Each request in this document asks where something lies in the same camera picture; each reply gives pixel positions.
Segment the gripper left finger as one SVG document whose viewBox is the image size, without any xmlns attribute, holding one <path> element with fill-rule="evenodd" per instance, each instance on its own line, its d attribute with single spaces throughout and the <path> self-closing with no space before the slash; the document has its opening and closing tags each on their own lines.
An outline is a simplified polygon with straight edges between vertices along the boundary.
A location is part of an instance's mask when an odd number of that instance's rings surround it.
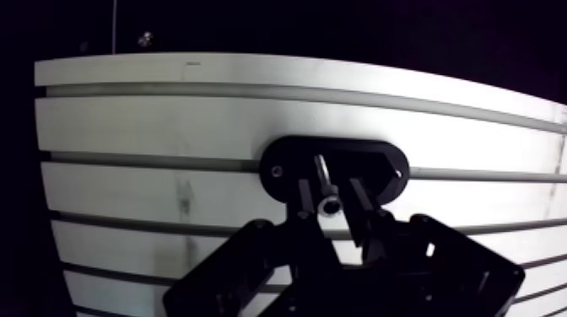
<svg viewBox="0 0 567 317">
<path fill-rule="evenodd" d="M 169 316 L 237 316 L 276 268 L 288 266 L 292 282 L 263 316 L 308 316 L 324 310 L 342 266 L 315 213 L 307 179 L 297 180 L 286 202 L 287 218 L 247 223 L 164 295 Z"/>
</svg>

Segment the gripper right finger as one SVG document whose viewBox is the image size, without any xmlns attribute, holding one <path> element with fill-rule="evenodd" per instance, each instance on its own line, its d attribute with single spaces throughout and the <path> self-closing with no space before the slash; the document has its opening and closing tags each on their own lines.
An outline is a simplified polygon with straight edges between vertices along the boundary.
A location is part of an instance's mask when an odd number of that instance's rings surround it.
<svg viewBox="0 0 567 317">
<path fill-rule="evenodd" d="M 407 222 L 375 202 L 357 178 L 328 184 L 361 249 L 327 301 L 331 316 L 503 316 L 525 279 L 504 256 L 436 219 Z"/>
</svg>

